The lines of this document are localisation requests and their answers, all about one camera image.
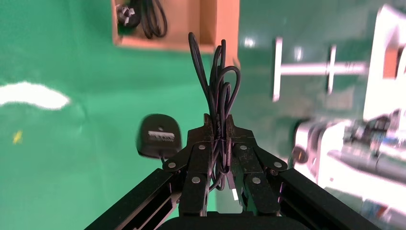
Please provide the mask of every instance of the yellow sticker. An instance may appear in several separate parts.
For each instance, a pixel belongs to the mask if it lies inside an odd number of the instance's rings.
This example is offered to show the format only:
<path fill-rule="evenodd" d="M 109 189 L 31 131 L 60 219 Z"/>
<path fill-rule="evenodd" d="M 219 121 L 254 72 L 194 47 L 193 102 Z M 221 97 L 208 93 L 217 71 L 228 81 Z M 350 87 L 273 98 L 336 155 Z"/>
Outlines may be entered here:
<path fill-rule="evenodd" d="M 22 143 L 23 142 L 23 132 L 19 130 L 16 134 L 14 134 L 13 144 Z"/>

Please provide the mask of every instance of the black metal bracket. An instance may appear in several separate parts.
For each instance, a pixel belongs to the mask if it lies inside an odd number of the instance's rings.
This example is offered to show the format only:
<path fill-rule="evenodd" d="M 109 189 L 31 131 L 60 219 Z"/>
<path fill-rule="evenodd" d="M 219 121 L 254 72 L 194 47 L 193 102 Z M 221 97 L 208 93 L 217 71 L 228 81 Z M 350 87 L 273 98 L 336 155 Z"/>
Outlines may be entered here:
<path fill-rule="evenodd" d="M 207 213 L 213 130 L 209 115 L 189 130 L 187 145 L 156 169 L 87 230 L 227 229 L 378 230 L 375 225 L 261 149 L 251 130 L 226 120 L 231 147 L 231 187 L 242 214 Z M 163 221 L 179 203 L 179 217 Z"/>

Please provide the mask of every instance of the metal rod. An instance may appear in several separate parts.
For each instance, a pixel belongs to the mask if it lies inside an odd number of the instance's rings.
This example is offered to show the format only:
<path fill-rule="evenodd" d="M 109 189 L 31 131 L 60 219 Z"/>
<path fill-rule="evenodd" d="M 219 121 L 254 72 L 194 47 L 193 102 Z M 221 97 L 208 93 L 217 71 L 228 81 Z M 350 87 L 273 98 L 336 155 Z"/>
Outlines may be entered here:
<path fill-rule="evenodd" d="M 275 45 L 275 73 L 273 75 L 273 97 L 272 101 L 277 102 L 281 91 L 281 65 L 282 65 L 282 38 L 276 38 Z"/>
<path fill-rule="evenodd" d="M 337 46 L 333 45 L 330 51 L 330 67 L 328 68 L 328 80 L 327 80 L 327 93 L 331 94 L 333 92 L 333 83 L 334 83 L 334 64 L 336 62 L 336 51 Z"/>
<path fill-rule="evenodd" d="M 329 73 L 328 63 L 283 64 L 281 75 L 326 76 Z M 337 62 L 334 65 L 335 75 L 364 75 L 368 74 L 366 62 Z"/>

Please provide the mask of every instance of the green wall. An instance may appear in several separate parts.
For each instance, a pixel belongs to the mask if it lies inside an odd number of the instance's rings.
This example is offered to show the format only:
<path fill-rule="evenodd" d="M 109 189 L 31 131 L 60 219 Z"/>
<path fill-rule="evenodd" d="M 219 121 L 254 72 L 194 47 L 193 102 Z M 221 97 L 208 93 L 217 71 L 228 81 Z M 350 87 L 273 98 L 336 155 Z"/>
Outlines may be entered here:
<path fill-rule="evenodd" d="M 368 61 L 374 16 L 384 2 L 390 1 L 242 0 L 236 124 L 252 129 L 264 149 L 287 156 L 300 119 L 361 117 L 366 76 L 336 77 L 330 99 L 327 78 L 282 77 L 281 100 L 272 103 L 273 40 L 284 37 L 282 62 L 294 62 L 295 46 L 303 48 L 303 62 L 326 61 L 332 43 L 337 61 Z M 253 48 L 244 47 L 246 37 L 255 40 Z M 209 68 L 211 57 L 203 59 Z M 70 104 L 60 111 L 0 107 L 4 230 L 83 229 L 160 166 L 135 150 L 145 115 L 174 117 L 185 143 L 207 112 L 190 54 L 112 45 L 109 0 L 0 1 L 0 84 L 22 81 L 57 90 Z M 340 100 L 351 103 L 335 106 Z M 14 144 L 19 131 L 23 139 Z M 231 207 L 227 202 L 218 205 Z"/>

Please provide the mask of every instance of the cable bundle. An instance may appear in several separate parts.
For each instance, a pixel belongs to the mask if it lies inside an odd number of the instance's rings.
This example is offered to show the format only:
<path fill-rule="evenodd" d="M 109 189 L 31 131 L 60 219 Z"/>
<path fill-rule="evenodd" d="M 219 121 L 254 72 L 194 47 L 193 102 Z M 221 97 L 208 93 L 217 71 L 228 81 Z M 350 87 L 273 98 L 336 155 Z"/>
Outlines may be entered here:
<path fill-rule="evenodd" d="M 231 167 L 231 150 L 226 146 L 226 119 L 230 114 L 240 87 L 241 73 L 235 66 L 225 66 L 226 41 L 222 40 L 221 45 L 217 47 L 214 53 L 209 84 L 207 84 L 199 46 L 192 32 L 189 33 L 189 47 L 194 68 L 209 105 L 210 117 L 213 123 L 214 144 L 213 161 L 211 162 L 211 169 L 213 170 L 210 171 L 213 184 L 210 186 L 210 191 L 215 188 L 223 190 L 226 182 L 225 176 L 230 172 Z M 224 82 L 224 75 L 229 71 L 234 71 L 237 77 L 232 93 L 231 84 Z"/>
<path fill-rule="evenodd" d="M 155 11 L 156 8 L 162 19 L 162 28 L 159 25 L 161 21 Z M 164 37 L 168 32 L 168 20 L 159 0 L 131 0 L 128 5 L 117 5 L 116 10 L 120 24 L 129 28 L 136 28 L 141 24 L 148 39 L 152 39 L 154 35 Z"/>

